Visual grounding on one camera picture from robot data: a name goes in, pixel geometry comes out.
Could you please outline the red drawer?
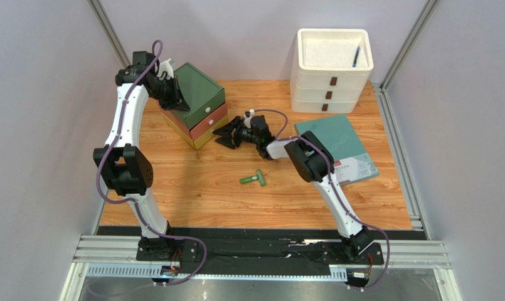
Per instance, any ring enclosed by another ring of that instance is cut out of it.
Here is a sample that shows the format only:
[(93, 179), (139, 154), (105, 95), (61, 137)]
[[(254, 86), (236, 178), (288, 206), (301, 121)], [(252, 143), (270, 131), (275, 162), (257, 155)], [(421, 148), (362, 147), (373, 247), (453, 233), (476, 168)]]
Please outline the red drawer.
[(224, 102), (217, 109), (214, 109), (206, 117), (204, 117), (193, 128), (189, 129), (186, 125), (180, 122), (171, 111), (163, 111), (162, 114), (167, 117), (174, 125), (176, 125), (182, 133), (192, 140), (199, 139), (201, 135), (208, 132), (209, 128), (221, 121), (228, 115), (228, 105)]

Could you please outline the green top drawer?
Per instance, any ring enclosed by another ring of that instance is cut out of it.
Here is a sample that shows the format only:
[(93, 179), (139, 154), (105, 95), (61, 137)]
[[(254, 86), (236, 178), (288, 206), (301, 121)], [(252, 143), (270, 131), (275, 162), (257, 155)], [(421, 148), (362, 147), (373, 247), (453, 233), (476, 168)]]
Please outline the green top drawer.
[(174, 76), (178, 76), (190, 111), (171, 110), (171, 113), (189, 129), (225, 102), (225, 89), (190, 62), (175, 69)]

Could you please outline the yellow bottom drawer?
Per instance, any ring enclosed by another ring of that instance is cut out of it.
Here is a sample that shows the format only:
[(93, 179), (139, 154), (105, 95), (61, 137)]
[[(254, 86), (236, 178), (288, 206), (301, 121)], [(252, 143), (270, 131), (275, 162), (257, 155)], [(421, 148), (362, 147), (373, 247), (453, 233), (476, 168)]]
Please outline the yellow bottom drawer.
[(210, 139), (214, 137), (212, 131), (221, 127), (225, 122), (228, 122), (228, 115), (227, 115), (221, 121), (217, 122), (215, 125), (209, 128), (208, 132), (201, 135), (199, 139), (192, 140), (189, 137), (187, 137), (184, 133), (179, 131), (178, 127), (174, 125), (167, 117), (165, 117), (164, 115), (163, 117), (167, 125), (171, 129), (173, 129), (183, 140), (185, 140), (185, 142), (187, 142), (194, 149), (200, 149), (201, 147), (203, 147)]

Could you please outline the green lip balm tube horizontal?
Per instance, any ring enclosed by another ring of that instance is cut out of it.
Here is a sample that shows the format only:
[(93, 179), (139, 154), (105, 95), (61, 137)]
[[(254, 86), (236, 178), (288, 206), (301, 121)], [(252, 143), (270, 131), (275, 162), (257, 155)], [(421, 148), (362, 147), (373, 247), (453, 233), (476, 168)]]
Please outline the green lip balm tube horizontal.
[(258, 176), (249, 176), (240, 179), (240, 184), (248, 184), (250, 182), (254, 182), (258, 180)]

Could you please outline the green lip balm tube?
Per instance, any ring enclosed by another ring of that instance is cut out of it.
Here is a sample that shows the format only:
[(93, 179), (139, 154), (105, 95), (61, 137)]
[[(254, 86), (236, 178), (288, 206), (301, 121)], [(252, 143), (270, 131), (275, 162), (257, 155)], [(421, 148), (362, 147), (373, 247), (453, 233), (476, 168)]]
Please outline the green lip balm tube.
[(262, 187), (267, 185), (263, 172), (260, 169), (256, 170), (257, 180)]

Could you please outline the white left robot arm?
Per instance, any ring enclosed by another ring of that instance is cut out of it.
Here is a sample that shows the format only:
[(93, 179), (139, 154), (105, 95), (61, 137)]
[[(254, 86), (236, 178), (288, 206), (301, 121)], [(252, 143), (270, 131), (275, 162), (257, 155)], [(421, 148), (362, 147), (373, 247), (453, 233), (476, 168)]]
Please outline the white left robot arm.
[(139, 147), (142, 116), (148, 100), (163, 110), (189, 111), (169, 61), (155, 52), (136, 51), (132, 64), (115, 77), (117, 108), (110, 134), (93, 151), (98, 193), (110, 204), (127, 203), (141, 225), (143, 239), (168, 238), (169, 223), (152, 193), (154, 172)]

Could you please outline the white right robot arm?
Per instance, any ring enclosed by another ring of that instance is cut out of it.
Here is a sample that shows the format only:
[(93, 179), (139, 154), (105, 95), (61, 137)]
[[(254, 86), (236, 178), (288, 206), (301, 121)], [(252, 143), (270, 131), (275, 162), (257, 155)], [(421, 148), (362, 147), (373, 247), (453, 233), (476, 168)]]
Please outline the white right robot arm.
[(311, 131), (280, 138), (271, 133), (263, 115), (251, 115), (237, 116), (213, 134), (217, 143), (230, 149), (246, 142), (255, 145), (263, 159), (290, 159), (299, 176), (311, 183), (327, 204), (346, 253), (360, 256), (373, 243), (368, 227), (357, 217), (341, 189), (331, 153)]

